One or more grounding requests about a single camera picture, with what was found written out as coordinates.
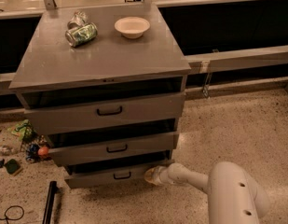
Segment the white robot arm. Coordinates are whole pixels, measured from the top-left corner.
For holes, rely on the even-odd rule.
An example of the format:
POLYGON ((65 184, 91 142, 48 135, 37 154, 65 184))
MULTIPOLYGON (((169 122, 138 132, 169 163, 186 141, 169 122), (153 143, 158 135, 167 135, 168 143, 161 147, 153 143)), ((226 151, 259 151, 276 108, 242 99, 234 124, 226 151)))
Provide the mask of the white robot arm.
POLYGON ((214 165, 208 175, 190 171, 180 163, 147 170, 144 179, 154 185, 190 185, 208 197, 209 224, 260 224, 270 200, 243 168, 230 161, 214 165))

